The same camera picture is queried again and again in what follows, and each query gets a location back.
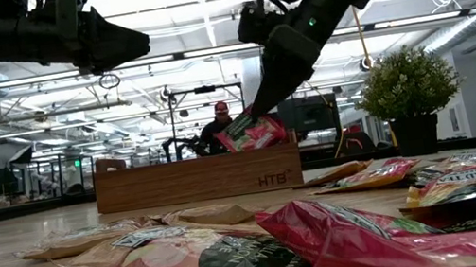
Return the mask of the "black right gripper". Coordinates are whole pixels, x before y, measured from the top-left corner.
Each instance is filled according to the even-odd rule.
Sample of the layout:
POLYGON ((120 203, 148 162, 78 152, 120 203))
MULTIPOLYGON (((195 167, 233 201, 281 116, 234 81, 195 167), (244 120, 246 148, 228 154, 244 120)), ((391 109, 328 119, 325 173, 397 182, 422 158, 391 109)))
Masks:
POLYGON ((313 65, 335 28, 329 0, 254 0, 244 3, 239 40, 263 47, 261 56, 243 59, 247 106, 264 116, 313 75, 313 65))

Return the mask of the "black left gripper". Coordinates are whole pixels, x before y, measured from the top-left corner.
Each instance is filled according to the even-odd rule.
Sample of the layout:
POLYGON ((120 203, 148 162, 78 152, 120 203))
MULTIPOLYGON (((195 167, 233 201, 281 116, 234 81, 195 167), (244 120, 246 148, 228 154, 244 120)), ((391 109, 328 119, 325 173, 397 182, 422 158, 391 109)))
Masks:
POLYGON ((150 53, 150 37, 112 24, 87 0, 0 0, 0 62, 75 62, 81 73, 101 75, 150 53))

